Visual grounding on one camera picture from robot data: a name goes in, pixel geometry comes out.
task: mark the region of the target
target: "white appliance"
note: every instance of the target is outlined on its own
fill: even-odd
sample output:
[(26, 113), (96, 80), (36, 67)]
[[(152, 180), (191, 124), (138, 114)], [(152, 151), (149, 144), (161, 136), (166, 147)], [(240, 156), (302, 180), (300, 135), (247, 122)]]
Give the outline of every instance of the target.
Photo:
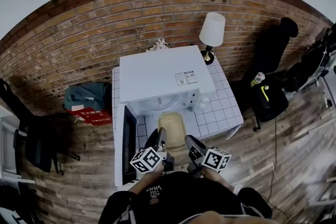
[(209, 102), (215, 92), (197, 46), (121, 57), (115, 139), (122, 139), (123, 146), (115, 150), (123, 156), (123, 184), (135, 179), (129, 162), (135, 154), (136, 118), (182, 109), (193, 111)]

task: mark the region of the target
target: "lamp base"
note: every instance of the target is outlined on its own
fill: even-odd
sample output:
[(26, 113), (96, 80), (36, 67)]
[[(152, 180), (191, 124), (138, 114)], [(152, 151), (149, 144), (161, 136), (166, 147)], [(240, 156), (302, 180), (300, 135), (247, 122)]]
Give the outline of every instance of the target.
[(201, 50), (201, 54), (202, 54), (203, 59), (204, 59), (204, 61), (207, 65), (211, 65), (215, 60), (215, 56), (213, 55), (213, 53), (211, 51), (212, 51), (211, 46), (206, 46), (205, 50)]

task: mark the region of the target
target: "white lampshade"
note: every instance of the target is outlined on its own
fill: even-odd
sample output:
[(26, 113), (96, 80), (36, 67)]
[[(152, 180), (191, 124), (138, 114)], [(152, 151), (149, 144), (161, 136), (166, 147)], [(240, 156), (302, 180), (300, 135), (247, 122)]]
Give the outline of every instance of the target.
[(199, 39), (205, 45), (217, 47), (223, 43), (225, 17), (216, 12), (206, 15)]

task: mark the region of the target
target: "small white figurine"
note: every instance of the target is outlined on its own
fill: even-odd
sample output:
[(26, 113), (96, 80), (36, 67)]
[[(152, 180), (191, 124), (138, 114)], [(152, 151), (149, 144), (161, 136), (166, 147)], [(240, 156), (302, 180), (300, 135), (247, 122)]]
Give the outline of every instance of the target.
[(156, 42), (156, 44), (150, 48), (149, 50), (146, 50), (146, 52), (150, 52), (150, 51), (155, 51), (155, 50), (166, 50), (169, 49), (169, 45), (168, 43), (164, 40), (164, 38), (158, 39), (158, 42)]

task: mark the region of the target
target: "black cloth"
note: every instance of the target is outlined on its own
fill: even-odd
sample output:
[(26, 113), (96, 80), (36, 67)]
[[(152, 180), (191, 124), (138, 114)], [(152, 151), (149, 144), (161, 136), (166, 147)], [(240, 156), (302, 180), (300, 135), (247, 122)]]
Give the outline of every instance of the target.
[[(259, 193), (251, 188), (242, 190), (235, 195), (207, 178), (195, 179), (188, 173), (175, 172), (160, 177), (138, 195), (129, 191), (114, 193), (107, 201), (99, 224), (114, 223), (122, 215), (125, 220), (117, 223), (173, 224), (210, 210), (222, 215), (259, 216), (248, 207), (244, 207), (244, 212), (241, 207), (243, 200), (246, 206), (253, 206), (264, 217), (271, 218), (271, 209)], [(125, 214), (130, 210), (134, 212), (135, 222)]]

